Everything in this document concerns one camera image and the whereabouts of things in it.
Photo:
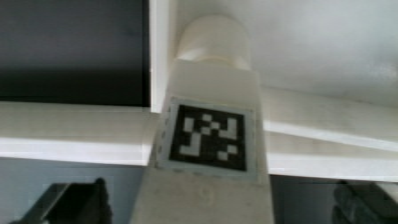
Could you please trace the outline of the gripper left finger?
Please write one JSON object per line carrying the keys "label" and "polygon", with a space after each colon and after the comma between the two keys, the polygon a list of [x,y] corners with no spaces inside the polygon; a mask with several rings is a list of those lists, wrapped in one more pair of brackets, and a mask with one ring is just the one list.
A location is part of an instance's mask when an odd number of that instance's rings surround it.
{"label": "gripper left finger", "polygon": [[51,184],[16,224],[112,224],[104,179]]}

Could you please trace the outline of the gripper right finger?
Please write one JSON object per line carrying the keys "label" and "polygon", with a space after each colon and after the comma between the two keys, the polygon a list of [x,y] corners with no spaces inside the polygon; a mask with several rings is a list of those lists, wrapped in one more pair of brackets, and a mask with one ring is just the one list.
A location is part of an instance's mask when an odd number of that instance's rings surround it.
{"label": "gripper right finger", "polygon": [[371,182],[339,181],[332,224],[398,224],[398,201]]}

